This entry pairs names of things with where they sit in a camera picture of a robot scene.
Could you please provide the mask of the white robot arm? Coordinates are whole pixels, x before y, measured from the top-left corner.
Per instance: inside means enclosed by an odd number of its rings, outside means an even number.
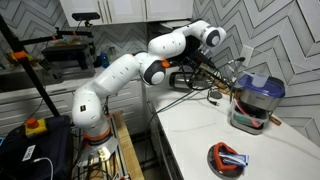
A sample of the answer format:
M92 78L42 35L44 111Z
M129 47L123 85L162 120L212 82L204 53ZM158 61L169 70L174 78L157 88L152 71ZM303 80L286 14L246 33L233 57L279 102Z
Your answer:
M73 123L84 131L83 138L91 146L103 144L109 140L111 127L102 110L102 99L117 93L136 75L148 85L160 84L170 66L167 59L183 53L188 36L216 48L226 35L222 27L214 27L200 19L152 39L146 51L122 55L75 91Z

